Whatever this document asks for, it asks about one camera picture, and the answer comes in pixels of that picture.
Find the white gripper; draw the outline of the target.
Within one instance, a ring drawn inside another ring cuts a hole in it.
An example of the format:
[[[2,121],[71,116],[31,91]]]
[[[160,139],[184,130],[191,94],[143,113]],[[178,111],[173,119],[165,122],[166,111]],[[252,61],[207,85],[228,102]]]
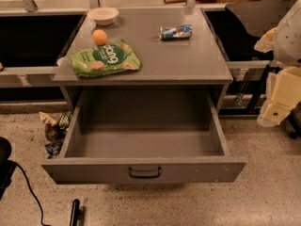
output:
[[[264,127],[280,125],[301,102],[301,0],[281,19],[277,27],[267,31],[255,43],[254,49],[267,53],[273,50],[274,60],[285,67],[279,73],[269,73],[266,80],[266,100],[257,123]]]

